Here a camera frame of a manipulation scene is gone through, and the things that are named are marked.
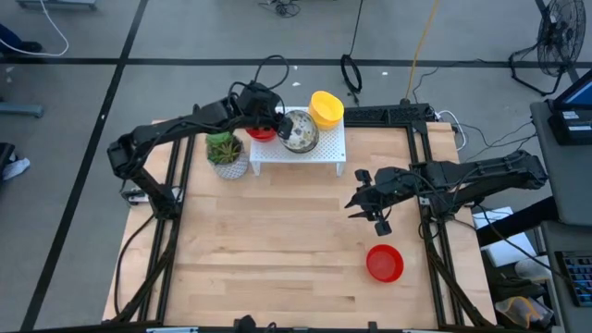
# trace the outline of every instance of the table leg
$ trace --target table leg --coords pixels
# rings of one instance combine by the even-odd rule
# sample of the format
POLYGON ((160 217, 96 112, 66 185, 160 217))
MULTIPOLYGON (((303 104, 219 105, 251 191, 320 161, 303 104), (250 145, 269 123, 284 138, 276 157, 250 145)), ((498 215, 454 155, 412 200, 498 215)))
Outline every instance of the table leg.
POLYGON ((261 173, 261 162, 251 161, 251 167, 253 167, 255 176, 259 176, 259 174, 261 173))
POLYGON ((345 163, 337 163, 337 177, 341 177, 343 169, 345 169, 345 163))

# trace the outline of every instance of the keyboard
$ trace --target keyboard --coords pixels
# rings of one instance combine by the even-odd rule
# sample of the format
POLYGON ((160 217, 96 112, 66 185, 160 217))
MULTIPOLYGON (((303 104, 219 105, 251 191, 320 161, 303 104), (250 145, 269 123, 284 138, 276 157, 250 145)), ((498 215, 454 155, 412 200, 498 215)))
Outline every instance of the keyboard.
POLYGON ((575 306, 592 307, 592 252, 555 252, 562 273, 577 282, 568 283, 575 306))
POLYGON ((436 115, 429 104, 381 105, 346 107, 343 119, 345 126, 348 126, 348 122, 393 125, 408 124, 412 121, 436 121, 436 115))

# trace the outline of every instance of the red cup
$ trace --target red cup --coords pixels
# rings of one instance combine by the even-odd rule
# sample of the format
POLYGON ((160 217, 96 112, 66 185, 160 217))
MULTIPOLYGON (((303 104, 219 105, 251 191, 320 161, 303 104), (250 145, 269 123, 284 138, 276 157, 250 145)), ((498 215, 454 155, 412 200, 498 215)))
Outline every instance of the red cup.
POLYGON ((270 142, 276 137, 276 132, 273 129, 246 129, 246 131, 258 142, 270 142))
POLYGON ((395 248, 379 244, 368 252, 366 268, 380 282, 394 282, 403 273, 403 257, 395 248))

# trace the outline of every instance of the white plant pot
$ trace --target white plant pot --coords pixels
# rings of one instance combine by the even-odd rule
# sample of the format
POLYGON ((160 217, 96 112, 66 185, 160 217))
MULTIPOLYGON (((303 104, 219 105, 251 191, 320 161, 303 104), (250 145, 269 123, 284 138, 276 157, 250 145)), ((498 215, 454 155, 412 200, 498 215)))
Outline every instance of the white plant pot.
POLYGON ((249 156, 244 151, 242 142, 240 143, 240 154, 234 162, 225 165, 216 165, 212 161, 208 160, 210 165, 214 168, 214 171, 223 179, 237 179, 247 172, 249 168, 249 156))

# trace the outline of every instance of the white cable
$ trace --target white cable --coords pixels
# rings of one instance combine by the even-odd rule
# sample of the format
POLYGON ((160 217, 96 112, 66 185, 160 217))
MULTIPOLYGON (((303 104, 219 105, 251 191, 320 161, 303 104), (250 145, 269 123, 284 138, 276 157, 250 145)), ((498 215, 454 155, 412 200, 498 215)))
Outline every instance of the white cable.
POLYGON ((59 33, 59 35, 62 37, 62 39, 66 43, 66 48, 64 48, 64 51, 62 51, 59 54, 48 54, 48 53, 43 53, 43 52, 41 52, 41 53, 35 53, 35 52, 27 52, 27 51, 19 50, 18 48, 15 48, 15 47, 12 47, 12 46, 8 45, 2 39, 0 39, 0 43, 2 43, 4 46, 6 46, 7 48, 11 49, 12 51, 19 52, 19 53, 22 53, 24 55, 30 55, 30 56, 63 56, 64 53, 70 47, 70 44, 68 43, 68 39, 66 39, 66 37, 64 36, 64 34, 62 33, 62 31, 59 30, 59 28, 56 26, 56 24, 54 23, 54 21, 52 20, 52 18, 49 17, 49 13, 47 12, 47 9, 45 9, 45 4, 43 3, 44 0, 39 0, 39 2, 41 2, 41 7, 43 8, 43 13, 45 14, 45 16, 47 17, 47 19, 49 20, 49 23, 51 23, 54 26, 55 31, 57 31, 57 33, 59 33))
POLYGON ((461 123, 459 122, 459 119, 456 118, 456 116, 454 116, 454 114, 449 111, 449 110, 442 110, 440 112, 436 112, 436 116, 438 117, 438 119, 442 118, 441 114, 446 113, 451 115, 454 118, 454 121, 456 122, 456 126, 459 128, 459 131, 461 132, 462 135, 462 146, 460 148, 456 148, 456 151, 460 151, 462 148, 464 148, 464 146, 466 145, 466 136, 464 136, 464 130, 463 127, 461 126, 461 123))

